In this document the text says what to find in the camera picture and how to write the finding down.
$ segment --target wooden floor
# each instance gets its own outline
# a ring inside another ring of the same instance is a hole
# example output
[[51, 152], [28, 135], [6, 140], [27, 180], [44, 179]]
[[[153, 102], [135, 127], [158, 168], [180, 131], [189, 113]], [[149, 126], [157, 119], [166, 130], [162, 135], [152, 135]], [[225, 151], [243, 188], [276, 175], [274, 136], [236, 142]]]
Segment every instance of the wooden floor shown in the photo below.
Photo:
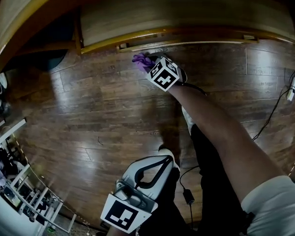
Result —
[[[295, 69], [295, 46], [274, 41], [154, 51], [164, 51], [180, 64], [189, 82], [209, 92], [251, 136], [268, 118]], [[33, 67], [7, 72], [12, 112], [28, 121], [17, 137], [29, 162], [94, 226], [99, 226], [107, 195], [127, 166], [156, 154], [163, 142], [180, 158], [182, 173], [196, 165], [180, 105], [144, 79], [132, 56], [114, 49], [81, 57], [69, 52], [50, 73]], [[256, 143], [290, 171], [295, 161], [295, 98], [292, 103], [282, 98]], [[199, 221], [200, 175], [194, 170], [182, 181], [196, 199], [193, 215]], [[190, 222], [179, 184], [175, 203]]]

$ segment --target purple cloth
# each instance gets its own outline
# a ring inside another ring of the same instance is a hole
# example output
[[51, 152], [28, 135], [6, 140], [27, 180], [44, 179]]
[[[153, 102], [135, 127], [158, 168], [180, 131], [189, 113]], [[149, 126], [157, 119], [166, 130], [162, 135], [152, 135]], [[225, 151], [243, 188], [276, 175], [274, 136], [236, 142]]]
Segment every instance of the purple cloth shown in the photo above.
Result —
[[143, 53], [135, 54], [133, 56], [132, 62], [134, 62], [138, 69], [142, 72], [149, 72], [154, 66], [155, 62], [151, 61], [150, 58], [145, 57]]

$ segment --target power adapter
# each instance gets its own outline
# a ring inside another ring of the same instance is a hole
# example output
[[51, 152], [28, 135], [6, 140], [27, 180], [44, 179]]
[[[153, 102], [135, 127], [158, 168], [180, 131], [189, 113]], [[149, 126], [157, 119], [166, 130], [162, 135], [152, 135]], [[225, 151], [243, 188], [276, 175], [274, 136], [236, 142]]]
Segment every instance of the power adapter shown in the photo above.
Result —
[[185, 189], [185, 188], [184, 188], [182, 194], [183, 194], [183, 197], [184, 197], [185, 200], [186, 200], [187, 205], [192, 205], [193, 202], [195, 201], [195, 199], [194, 199], [194, 197], [192, 196], [191, 191], [188, 190], [188, 189]]

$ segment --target leg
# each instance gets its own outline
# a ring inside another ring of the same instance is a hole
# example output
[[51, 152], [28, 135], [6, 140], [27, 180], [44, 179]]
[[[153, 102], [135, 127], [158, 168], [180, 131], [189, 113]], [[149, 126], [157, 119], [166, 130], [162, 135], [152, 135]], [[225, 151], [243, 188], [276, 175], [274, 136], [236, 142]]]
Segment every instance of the leg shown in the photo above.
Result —
[[139, 230], [140, 236], [187, 236], [192, 233], [174, 204], [176, 183], [179, 176], [179, 169], [173, 168], [162, 192], [155, 200], [158, 203], [158, 208], [153, 212], [152, 216], [142, 224]]
[[199, 231], [214, 228], [215, 233], [223, 235], [237, 233], [244, 214], [219, 154], [196, 125], [191, 128], [191, 139], [202, 175], [203, 209]]

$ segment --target power strip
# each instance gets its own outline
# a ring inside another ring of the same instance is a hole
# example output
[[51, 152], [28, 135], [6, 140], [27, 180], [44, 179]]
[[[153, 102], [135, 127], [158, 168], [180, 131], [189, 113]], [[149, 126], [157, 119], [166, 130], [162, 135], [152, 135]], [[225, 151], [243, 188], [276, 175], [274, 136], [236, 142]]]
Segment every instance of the power strip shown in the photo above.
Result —
[[293, 97], [294, 97], [294, 94], [295, 94], [295, 77], [293, 78], [290, 89], [291, 90], [289, 90], [286, 97], [287, 97], [287, 100], [292, 101]]

